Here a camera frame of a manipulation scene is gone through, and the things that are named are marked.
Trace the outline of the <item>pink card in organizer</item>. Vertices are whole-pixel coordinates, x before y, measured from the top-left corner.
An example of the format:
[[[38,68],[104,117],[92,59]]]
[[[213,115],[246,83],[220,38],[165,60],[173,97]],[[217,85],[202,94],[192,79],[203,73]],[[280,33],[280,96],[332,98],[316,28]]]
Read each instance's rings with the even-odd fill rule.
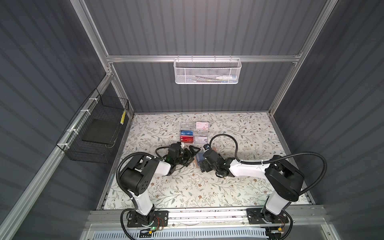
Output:
[[[208,122],[196,122],[196,130],[208,131],[210,124]]]

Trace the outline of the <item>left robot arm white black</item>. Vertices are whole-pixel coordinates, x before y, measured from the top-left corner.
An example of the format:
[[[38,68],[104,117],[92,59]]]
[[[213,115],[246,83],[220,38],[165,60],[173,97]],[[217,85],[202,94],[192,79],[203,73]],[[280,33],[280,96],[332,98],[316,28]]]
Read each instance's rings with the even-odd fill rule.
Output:
[[[136,213],[148,217],[155,209],[147,191],[153,176],[170,176],[189,166],[200,151],[201,148],[176,142],[157,148],[155,156],[145,152],[130,154],[116,170],[117,184],[134,203]]]

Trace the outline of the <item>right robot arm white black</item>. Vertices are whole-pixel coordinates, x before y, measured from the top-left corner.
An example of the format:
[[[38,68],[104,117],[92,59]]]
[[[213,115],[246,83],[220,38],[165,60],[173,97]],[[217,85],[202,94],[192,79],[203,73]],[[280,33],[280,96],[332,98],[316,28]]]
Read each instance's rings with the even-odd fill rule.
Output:
[[[235,158],[224,159],[213,149],[203,153],[202,164],[206,172],[215,171],[219,178],[253,177],[267,180],[273,187],[272,194],[262,209],[264,219],[271,222],[302,194],[304,174],[286,159],[274,155],[274,163],[262,162],[259,165],[240,163]]]

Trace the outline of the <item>yellow tag on basket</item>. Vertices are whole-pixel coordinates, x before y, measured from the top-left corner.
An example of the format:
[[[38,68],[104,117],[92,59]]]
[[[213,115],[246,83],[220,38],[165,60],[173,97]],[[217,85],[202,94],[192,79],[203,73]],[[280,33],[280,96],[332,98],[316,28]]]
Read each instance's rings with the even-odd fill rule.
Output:
[[[122,113],[122,116],[121,116],[121,120],[120,120],[120,124],[121,124],[121,125],[124,124],[126,115],[127,115],[127,111],[124,110],[123,113]]]

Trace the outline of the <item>white card in organizer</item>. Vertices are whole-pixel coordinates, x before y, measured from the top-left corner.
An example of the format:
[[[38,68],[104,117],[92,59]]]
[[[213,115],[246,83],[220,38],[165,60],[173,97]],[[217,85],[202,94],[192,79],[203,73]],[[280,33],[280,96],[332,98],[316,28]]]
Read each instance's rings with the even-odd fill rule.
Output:
[[[196,136],[196,137],[194,137],[194,144],[196,144],[196,145],[208,144],[208,137]]]

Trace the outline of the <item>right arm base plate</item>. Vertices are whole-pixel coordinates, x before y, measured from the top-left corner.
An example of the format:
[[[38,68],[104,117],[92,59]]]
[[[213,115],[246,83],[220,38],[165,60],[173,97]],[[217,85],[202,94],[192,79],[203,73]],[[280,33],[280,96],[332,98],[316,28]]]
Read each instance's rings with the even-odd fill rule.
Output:
[[[284,226],[290,222],[287,214],[281,212],[279,215],[274,215],[265,208],[248,208],[246,214],[250,224],[280,224]]]

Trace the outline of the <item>pink leather card holder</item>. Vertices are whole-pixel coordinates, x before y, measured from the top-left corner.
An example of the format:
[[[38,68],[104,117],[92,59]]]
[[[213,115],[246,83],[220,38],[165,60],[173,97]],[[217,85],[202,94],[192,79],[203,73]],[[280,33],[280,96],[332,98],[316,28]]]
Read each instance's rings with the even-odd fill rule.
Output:
[[[205,160],[203,156],[203,152],[197,153],[197,155],[194,157],[194,163],[198,169],[201,169],[201,163]]]

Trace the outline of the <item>white tube in basket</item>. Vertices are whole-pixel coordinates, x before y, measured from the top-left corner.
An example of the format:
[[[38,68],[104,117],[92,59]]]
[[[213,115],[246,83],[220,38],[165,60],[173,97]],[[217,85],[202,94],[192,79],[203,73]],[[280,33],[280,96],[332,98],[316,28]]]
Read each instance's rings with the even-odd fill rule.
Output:
[[[238,82],[238,76],[237,75],[223,75],[216,77],[218,81],[225,82],[225,83],[234,83],[236,84]]]

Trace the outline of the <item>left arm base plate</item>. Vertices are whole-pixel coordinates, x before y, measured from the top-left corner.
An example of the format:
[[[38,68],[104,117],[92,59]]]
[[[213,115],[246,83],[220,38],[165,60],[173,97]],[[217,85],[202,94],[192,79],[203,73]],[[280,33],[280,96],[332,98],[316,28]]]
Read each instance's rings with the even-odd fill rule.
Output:
[[[141,215],[136,211],[130,211],[126,220],[128,228],[139,227],[167,227],[169,211],[151,211],[147,216]]]

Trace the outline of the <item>black pad in basket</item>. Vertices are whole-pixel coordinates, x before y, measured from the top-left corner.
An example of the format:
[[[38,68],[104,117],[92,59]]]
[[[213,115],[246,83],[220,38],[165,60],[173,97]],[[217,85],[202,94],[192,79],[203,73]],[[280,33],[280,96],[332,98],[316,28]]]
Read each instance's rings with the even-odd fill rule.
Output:
[[[82,137],[82,141],[109,144],[115,135],[118,123],[94,119]]]

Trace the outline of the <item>clear acrylic card organizer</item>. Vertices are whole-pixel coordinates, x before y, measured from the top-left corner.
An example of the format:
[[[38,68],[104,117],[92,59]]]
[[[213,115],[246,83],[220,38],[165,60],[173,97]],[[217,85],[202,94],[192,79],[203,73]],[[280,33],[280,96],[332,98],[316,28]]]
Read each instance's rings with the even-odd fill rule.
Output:
[[[201,136],[201,137],[208,137],[208,142],[209,142],[209,130],[208,131],[199,131],[196,130],[196,122],[182,122],[180,123],[180,131],[181,130],[190,130],[194,132],[193,137],[196,136]]]

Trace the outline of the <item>red card in organizer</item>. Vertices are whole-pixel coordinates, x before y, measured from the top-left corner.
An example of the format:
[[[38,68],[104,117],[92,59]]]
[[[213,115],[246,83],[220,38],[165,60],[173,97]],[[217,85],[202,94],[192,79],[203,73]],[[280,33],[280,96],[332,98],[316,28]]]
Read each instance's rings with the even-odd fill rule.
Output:
[[[185,144],[193,144],[194,143],[194,137],[193,136],[181,136],[180,140],[182,143],[185,143]]]

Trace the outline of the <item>aluminium front rail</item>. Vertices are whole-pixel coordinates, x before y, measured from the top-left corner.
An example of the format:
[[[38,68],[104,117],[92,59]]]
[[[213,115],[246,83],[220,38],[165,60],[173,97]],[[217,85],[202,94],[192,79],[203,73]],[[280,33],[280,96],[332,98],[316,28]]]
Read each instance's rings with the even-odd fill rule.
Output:
[[[183,227],[238,227],[249,225],[258,214],[249,214],[249,207],[167,209],[168,217],[155,220],[168,228]],[[291,205],[286,209],[296,225],[322,225],[330,220],[322,205]],[[91,211],[84,230],[120,230],[122,210]]]

